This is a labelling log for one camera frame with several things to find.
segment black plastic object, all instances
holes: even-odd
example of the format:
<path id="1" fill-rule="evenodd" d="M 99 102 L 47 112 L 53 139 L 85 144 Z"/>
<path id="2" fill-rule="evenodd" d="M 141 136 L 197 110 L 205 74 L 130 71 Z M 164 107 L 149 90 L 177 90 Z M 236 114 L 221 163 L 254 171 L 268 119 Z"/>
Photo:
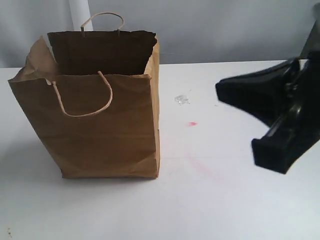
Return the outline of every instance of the black plastic object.
<path id="1" fill-rule="evenodd" d="M 307 58 L 302 70 L 299 59 L 293 58 L 215 85 L 221 102 L 270 127 L 251 142 L 257 166 L 285 174 L 320 139 L 320 51 Z"/>

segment gray wall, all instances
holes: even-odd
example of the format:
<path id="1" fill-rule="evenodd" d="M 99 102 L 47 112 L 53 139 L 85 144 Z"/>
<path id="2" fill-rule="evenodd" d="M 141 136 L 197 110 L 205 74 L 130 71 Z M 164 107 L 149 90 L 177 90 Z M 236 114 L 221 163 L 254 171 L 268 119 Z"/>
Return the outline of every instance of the gray wall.
<path id="1" fill-rule="evenodd" d="M 123 15 L 125 30 L 156 32 L 162 63 L 287 59 L 300 54 L 317 0 L 89 0 Z M 98 16 L 95 30 L 113 30 Z M 0 67 L 21 67 L 40 35 L 72 30 L 68 0 L 0 0 Z"/>

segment white tabletop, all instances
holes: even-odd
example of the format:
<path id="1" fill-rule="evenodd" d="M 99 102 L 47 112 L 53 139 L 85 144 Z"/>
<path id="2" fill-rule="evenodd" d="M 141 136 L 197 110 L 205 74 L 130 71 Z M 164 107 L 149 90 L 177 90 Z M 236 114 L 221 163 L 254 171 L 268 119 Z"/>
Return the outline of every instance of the white tabletop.
<path id="1" fill-rule="evenodd" d="M 320 239 L 320 144 L 286 175 L 257 167 L 268 128 L 216 96 L 278 63 L 161 65 L 156 180 L 62 179 L 6 82 L 18 69 L 0 69 L 0 240 Z"/>

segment brown paper bag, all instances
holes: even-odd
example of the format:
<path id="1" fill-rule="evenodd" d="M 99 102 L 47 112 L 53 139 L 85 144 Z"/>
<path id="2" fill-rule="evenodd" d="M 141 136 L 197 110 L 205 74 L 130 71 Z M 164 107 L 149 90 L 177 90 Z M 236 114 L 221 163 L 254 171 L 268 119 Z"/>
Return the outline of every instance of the brown paper bag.
<path id="1" fill-rule="evenodd" d="M 156 35 L 83 27 L 48 34 L 56 62 L 41 37 L 12 92 L 64 178 L 156 178 Z"/>

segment red stain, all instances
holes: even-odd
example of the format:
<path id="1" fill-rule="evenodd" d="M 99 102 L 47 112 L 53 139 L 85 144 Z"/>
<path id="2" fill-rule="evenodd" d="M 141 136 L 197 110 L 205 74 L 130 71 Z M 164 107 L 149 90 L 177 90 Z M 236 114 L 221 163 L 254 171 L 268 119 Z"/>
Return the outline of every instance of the red stain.
<path id="1" fill-rule="evenodd" d="M 197 122 L 190 121 L 190 122 L 188 122 L 188 127 L 193 127 L 193 126 L 195 126 L 197 124 L 198 124 Z"/>

